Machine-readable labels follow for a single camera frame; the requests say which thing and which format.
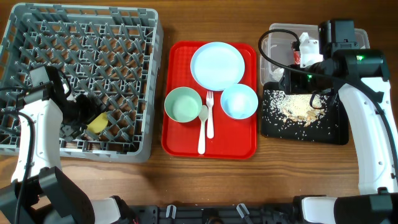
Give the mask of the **yellow cup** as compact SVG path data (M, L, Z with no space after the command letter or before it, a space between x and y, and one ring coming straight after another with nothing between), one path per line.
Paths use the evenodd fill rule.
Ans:
M87 125L87 130L94 134L99 134L108 126L107 113L103 112L98 115L90 124Z

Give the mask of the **red snack wrapper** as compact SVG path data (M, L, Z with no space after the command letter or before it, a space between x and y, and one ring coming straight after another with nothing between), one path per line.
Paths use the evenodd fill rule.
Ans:
M295 65L300 65L301 63L301 56L300 56L300 43L295 41L292 42L292 51L293 51L293 58L294 58L294 64Z

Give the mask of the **food scraps and rice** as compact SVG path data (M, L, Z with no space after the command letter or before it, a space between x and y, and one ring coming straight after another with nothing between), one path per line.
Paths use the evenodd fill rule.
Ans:
M318 129L320 121L328 111L327 95L287 95L282 90L265 90L262 116L267 135L313 141L310 128Z

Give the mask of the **light blue bowl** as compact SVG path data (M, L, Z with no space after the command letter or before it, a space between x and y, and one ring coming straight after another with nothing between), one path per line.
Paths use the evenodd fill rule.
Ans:
M221 108L232 119L247 119L257 111L256 92L247 85L234 84L226 88L220 98Z

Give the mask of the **green bowl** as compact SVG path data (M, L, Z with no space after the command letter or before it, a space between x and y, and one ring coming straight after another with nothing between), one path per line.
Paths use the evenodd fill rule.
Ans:
M188 123L199 115L202 105L202 98L194 89L182 86L166 96L164 110L173 121Z

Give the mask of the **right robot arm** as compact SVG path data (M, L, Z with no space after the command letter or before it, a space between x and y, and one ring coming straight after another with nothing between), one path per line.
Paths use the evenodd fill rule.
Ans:
M287 67L280 81L287 94L333 90L342 102L359 165L359 195L305 196L307 223L397 222L397 128L390 106L390 72L380 50L361 49L351 20L318 27L321 62Z

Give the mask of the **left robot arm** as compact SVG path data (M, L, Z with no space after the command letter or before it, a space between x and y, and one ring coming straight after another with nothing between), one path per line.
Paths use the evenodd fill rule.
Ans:
M20 148L11 184L1 189L1 212L10 223L119 223L134 213L118 196L90 200L63 172L59 135L75 138L106 107L90 95L71 100L65 74L53 66L30 71L32 88L17 96L14 110L21 124Z

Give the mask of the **grey dishwasher rack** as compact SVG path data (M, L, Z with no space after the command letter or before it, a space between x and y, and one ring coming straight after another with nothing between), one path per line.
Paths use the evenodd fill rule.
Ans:
M107 126L73 138L60 132L63 157L138 163L150 157L154 97L164 32L156 10L16 4L1 39L1 108L13 109L42 65L63 72L73 96L105 105Z

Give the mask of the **crumpled white tissue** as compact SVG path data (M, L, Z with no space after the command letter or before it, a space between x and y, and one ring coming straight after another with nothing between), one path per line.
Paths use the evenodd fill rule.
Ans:
M279 82L280 79L282 78L283 74L284 74L284 69L283 69L283 68L277 68L277 69L275 69L275 70L272 72L272 78L273 78L275 81Z

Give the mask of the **black tray bin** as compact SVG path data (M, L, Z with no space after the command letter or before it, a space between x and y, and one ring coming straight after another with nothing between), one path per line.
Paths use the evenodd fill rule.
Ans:
M265 137L279 138L274 134L267 135L264 115L263 101L265 90L279 90L276 82L268 82L263 86L262 91L262 109L261 109L261 134ZM318 129L310 128L309 136L313 138L312 142L322 142L328 144L345 145L349 141L348 117L344 106L339 98L333 99L332 96L327 95L330 99L327 101L327 113L320 121Z

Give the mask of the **clear plastic bin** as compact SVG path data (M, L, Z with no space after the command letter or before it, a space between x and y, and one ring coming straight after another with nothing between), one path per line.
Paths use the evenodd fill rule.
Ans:
M316 40L318 40L319 38L318 35L319 31L317 25L273 23L270 25L269 29L291 30L295 32L298 36L300 36L303 32L307 32L311 38ZM355 29L355 36L359 48L361 49L370 48L368 34L365 30ZM295 41L295 38L290 34L279 33L279 32L272 33L263 39L262 50L271 59L280 62L284 65L290 65L294 63L293 51L291 47L293 41ZM277 68L278 68L277 66L271 64L263 57L260 58L259 78L261 81L261 85L264 85L267 82L276 82L272 78L272 72Z

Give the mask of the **light blue plate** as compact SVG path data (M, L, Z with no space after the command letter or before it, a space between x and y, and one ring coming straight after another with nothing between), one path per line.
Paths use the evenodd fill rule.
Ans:
M190 71L203 88L223 91L241 81L245 62L236 47L224 42L210 42L199 47L192 56Z

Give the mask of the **red plastic tray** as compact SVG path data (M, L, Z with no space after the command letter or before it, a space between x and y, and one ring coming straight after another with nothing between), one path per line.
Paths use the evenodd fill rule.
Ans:
M173 89L186 86L194 89L202 99L207 90L192 77L190 61L193 54L202 45L202 41L180 41L172 46L169 54L169 66L166 82L166 94ZM215 92L213 119L215 136L206 139L206 151L203 155L197 151L200 134L200 120L188 123L173 121L164 113L162 124L162 147L171 156L212 159L248 159L257 149L257 115L247 119L230 118L221 107L221 92Z

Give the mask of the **white plastic fork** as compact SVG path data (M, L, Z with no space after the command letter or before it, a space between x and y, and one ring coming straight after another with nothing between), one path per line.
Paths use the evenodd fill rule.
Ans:
M212 91L208 91L206 94L206 105L208 107L208 124L207 124L207 138L214 138L214 123L213 123L213 106L214 106L214 94Z

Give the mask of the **white plastic spoon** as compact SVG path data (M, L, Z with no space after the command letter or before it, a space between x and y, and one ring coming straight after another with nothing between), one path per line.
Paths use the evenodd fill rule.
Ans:
M208 119L208 107L206 105L203 105L201 107L201 111L198 115L200 119L200 135L198 139L198 153L203 155L205 153L205 123L206 120Z

